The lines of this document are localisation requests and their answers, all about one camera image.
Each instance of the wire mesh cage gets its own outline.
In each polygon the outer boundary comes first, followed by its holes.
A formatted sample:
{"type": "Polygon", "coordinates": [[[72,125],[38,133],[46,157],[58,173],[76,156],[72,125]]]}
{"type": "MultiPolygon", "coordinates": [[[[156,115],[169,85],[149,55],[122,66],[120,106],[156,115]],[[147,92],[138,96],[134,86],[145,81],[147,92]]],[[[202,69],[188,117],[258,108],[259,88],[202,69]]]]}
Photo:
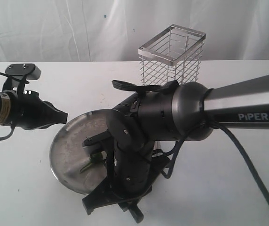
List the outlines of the wire mesh cage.
{"type": "Polygon", "coordinates": [[[171,25],[139,48],[141,82],[163,85],[177,80],[180,84],[198,79],[200,58],[206,34],[171,25]]]}

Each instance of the white fabric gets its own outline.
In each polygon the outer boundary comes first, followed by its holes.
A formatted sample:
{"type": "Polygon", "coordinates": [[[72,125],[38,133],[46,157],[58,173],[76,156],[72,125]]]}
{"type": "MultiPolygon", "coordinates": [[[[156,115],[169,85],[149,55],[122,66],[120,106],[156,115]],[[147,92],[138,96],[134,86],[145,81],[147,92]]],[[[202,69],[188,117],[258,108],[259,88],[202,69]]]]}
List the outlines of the white fabric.
{"type": "Polygon", "coordinates": [[[0,0],[0,61],[129,61],[171,24],[203,60],[269,59],[269,0],[0,0]]]}

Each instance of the white curtain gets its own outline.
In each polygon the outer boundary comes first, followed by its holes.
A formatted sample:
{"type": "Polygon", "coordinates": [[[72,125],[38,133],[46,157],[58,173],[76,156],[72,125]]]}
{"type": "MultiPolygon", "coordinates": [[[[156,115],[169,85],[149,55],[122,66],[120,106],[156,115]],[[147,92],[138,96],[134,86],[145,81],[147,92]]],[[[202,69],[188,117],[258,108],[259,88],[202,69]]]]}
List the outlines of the white curtain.
{"type": "Polygon", "coordinates": [[[129,61],[171,24],[203,60],[269,59],[269,0],[0,0],[0,61],[129,61]]]}

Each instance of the metal wire basket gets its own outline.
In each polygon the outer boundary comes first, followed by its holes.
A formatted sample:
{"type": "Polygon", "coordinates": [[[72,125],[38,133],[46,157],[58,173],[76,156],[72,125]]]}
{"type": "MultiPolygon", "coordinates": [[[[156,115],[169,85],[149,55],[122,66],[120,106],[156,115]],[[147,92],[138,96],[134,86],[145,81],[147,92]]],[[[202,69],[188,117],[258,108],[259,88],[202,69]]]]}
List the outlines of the metal wire basket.
{"type": "Polygon", "coordinates": [[[206,34],[171,25],[139,48],[141,82],[163,85],[177,80],[180,84],[198,79],[202,46],[206,34]]]}

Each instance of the round metal plate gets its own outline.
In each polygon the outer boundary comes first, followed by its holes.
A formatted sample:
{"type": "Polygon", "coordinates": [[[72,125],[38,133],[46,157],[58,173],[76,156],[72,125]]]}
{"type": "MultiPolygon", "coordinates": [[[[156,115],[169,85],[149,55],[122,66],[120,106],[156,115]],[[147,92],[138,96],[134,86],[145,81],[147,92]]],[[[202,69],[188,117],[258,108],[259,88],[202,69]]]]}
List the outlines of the round metal plate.
{"type": "Polygon", "coordinates": [[[102,164],[91,166],[80,173],[89,163],[94,147],[82,147],[87,137],[107,130],[105,117],[109,109],[88,112],[68,122],[56,135],[50,149],[50,164],[54,176],[67,188],[81,194],[89,194],[107,176],[102,164]]]}

